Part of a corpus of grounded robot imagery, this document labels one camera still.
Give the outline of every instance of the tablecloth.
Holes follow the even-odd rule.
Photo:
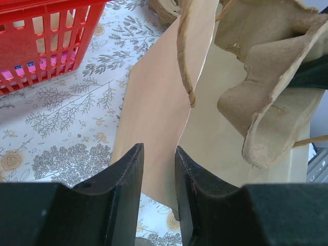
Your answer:
[[[0,182],[72,187],[106,168],[129,71],[164,31],[147,0],[108,2],[78,70],[0,97]],[[136,231],[181,245],[172,211],[144,194]]]

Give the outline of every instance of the paper bag handle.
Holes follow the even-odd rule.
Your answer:
[[[230,0],[228,4],[224,7],[222,12],[215,17],[215,21],[217,22],[220,19],[222,19],[236,1],[237,0]],[[196,95],[190,80],[190,74],[187,67],[186,42],[187,42],[187,29],[188,29],[190,15],[194,2],[195,2],[194,0],[184,0],[182,2],[180,23],[179,23],[178,36],[176,41],[180,75],[181,75],[183,86],[186,89],[186,92],[188,93],[189,96],[190,107],[192,108],[196,106]]]

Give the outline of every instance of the pink object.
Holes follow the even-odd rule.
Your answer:
[[[61,56],[61,67],[60,67],[60,73],[64,70],[64,65],[65,65],[65,62],[66,62],[66,58],[67,58],[67,51],[63,52],[63,55]],[[75,53],[72,52],[72,56],[71,56],[71,59],[72,61],[69,63],[69,69],[71,69],[74,65],[74,59],[75,59]],[[45,58],[40,58],[39,59],[39,62],[40,62],[40,68],[42,69],[42,72],[41,72],[41,75],[42,77],[45,77],[47,76],[47,62],[46,62],[46,59]],[[51,69],[51,75],[55,74],[56,72],[56,64],[57,64],[57,55],[52,55],[51,56],[51,66],[53,67]],[[34,62],[30,62],[27,64],[28,66],[28,70],[30,73],[32,73],[31,77],[32,79],[37,79],[37,75],[35,74],[35,71],[36,71],[36,68],[35,68],[35,64]],[[24,76],[25,75],[25,72],[22,68],[22,66],[16,66],[15,67],[15,71],[17,73],[18,76]],[[5,70],[2,72],[2,75],[5,77],[6,80],[11,80],[11,79],[14,79],[14,76],[11,74],[11,72],[9,70]],[[27,79],[26,77],[23,77],[21,79],[21,82],[26,82]],[[14,86],[14,85],[17,85],[17,82],[16,81],[12,81],[10,83],[10,85]],[[1,85],[0,83],[0,89],[4,88],[5,86],[4,85]]]

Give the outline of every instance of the brown cord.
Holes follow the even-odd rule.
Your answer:
[[[311,144],[313,142],[323,142],[323,141],[328,141],[328,135],[323,135],[323,136],[320,136],[320,137],[312,137],[312,138],[308,138],[308,139],[298,141],[294,144],[293,148],[300,147],[300,146],[305,146],[305,145]]]
[[[222,12],[217,17],[215,17],[215,21],[217,21],[217,19],[218,20],[222,19],[236,1],[237,0],[230,0],[230,2],[225,6]],[[193,5],[194,5],[194,0],[184,0],[182,2],[180,23],[179,23],[178,36],[176,41],[180,75],[181,75],[183,86],[186,89],[189,96],[190,107],[192,108],[196,106],[196,94],[193,85],[191,83],[190,74],[187,66],[186,42],[187,42],[187,29],[188,29]]]

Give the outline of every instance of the red plastic basket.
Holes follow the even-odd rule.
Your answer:
[[[107,1],[104,0],[0,0],[0,96],[79,67]],[[73,25],[66,26],[68,11]],[[51,14],[59,25],[51,30]],[[43,32],[35,34],[33,18],[42,17]],[[14,23],[23,23],[15,27]],[[71,31],[63,47],[64,34]],[[51,39],[58,45],[51,50]],[[36,41],[45,44],[39,54]]]

